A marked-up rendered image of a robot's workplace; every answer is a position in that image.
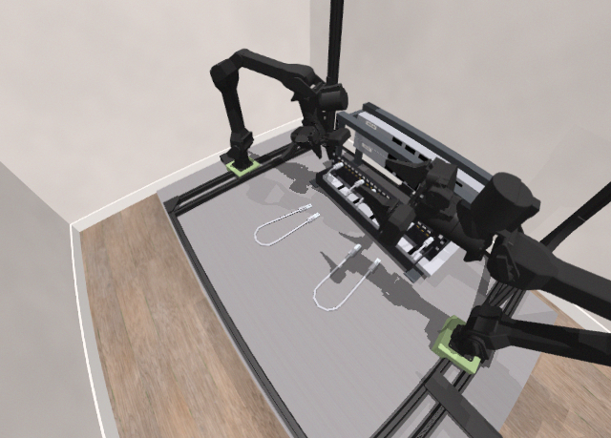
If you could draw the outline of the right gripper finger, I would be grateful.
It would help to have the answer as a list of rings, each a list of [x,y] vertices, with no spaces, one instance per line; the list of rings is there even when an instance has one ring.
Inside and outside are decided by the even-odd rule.
[[[322,158],[322,150],[321,150],[321,143],[320,140],[318,142],[318,144],[314,144],[312,151],[315,153],[315,155],[321,159]]]
[[[326,148],[328,159],[332,160],[335,146],[332,146],[330,143],[324,143],[322,146]]]

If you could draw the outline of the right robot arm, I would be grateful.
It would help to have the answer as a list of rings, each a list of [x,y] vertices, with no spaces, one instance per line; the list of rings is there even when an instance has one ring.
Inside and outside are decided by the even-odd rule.
[[[234,158],[235,162],[232,163],[232,166],[240,172],[253,165],[253,162],[249,160],[247,150],[253,144],[254,138],[253,133],[245,128],[243,122],[237,92],[238,67],[239,69],[244,67],[281,81],[286,88],[294,92],[290,101],[299,101],[304,117],[317,115],[321,111],[334,112],[348,108],[348,93],[342,83],[327,86],[326,82],[307,65],[283,63],[248,49],[234,52],[229,58],[214,65],[210,70],[210,75],[215,87],[221,92],[231,128],[231,148],[226,153],[228,157]],[[315,86],[311,89],[312,85]],[[313,122],[310,126],[303,124],[303,127],[295,138],[295,142],[302,149],[312,149],[314,144],[318,144],[323,132]]]

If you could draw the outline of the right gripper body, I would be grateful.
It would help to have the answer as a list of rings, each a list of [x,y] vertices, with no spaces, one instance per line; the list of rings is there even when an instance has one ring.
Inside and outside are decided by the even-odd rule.
[[[350,130],[348,128],[336,128],[334,131],[328,132],[327,130],[329,129],[329,125],[326,125],[326,115],[326,112],[321,111],[317,115],[304,117],[302,124],[306,124],[308,126],[311,125],[311,122],[313,122],[313,124],[317,124],[323,132],[323,136],[321,138],[324,138],[326,143],[330,143],[333,146],[342,146],[351,137]],[[290,138],[292,142],[295,142],[297,134],[302,129],[303,127],[300,126],[291,133]]]

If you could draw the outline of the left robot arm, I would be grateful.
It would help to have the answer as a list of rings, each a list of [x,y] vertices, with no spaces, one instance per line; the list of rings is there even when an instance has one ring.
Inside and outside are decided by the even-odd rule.
[[[449,218],[458,165],[434,164],[426,176],[426,199],[418,208]],[[486,264],[493,279],[520,290],[545,291],[611,321],[611,281],[557,258],[524,234],[521,224],[539,209],[540,200],[519,177],[499,172],[446,239],[467,251],[463,261],[471,262],[482,261],[497,235]],[[511,345],[611,367],[611,333],[514,320],[501,307],[486,304],[473,308],[448,344],[470,362],[474,356],[489,360],[493,350]]]

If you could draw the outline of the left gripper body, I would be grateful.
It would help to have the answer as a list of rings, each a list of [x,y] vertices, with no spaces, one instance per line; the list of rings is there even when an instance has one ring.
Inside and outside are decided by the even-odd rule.
[[[452,201],[449,207],[450,209],[448,212],[448,215],[450,215],[449,218],[446,216],[443,218],[438,215],[433,215],[433,214],[430,214],[418,208],[418,204],[419,204],[418,201],[421,201],[422,199],[420,197],[421,194],[424,196],[423,198],[426,199],[426,189],[427,189],[426,175],[429,172],[429,170],[435,165],[434,163],[437,160],[444,161],[441,158],[436,157],[434,161],[432,162],[432,164],[430,163],[426,167],[422,177],[419,179],[419,183],[420,184],[422,183],[422,185],[419,185],[417,191],[411,197],[409,202],[407,204],[399,204],[399,206],[395,208],[389,215],[382,229],[382,233],[379,237],[379,240],[382,241],[385,245],[396,246],[397,243],[401,240],[400,238],[403,237],[403,235],[406,233],[410,225],[412,223],[415,224],[418,220],[433,230],[432,236],[434,236],[435,238],[437,238],[439,234],[446,238],[452,232],[452,230],[457,225],[457,223],[459,222],[460,218],[462,217],[466,209],[465,206],[460,204],[462,201],[462,198],[459,196],[456,196],[456,199]],[[415,205],[416,203],[417,205]],[[414,218],[414,221],[411,222],[413,218]]]

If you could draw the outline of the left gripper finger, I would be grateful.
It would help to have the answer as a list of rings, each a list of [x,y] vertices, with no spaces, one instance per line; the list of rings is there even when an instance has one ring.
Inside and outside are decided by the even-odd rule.
[[[379,225],[378,232],[381,233],[389,215],[396,208],[400,199],[387,199],[363,185],[359,185],[358,191],[374,215]]]
[[[405,180],[413,189],[418,185],[426,167],[432,159],[421,163],[411,163],[387,158],[385,164],[399,177]]]

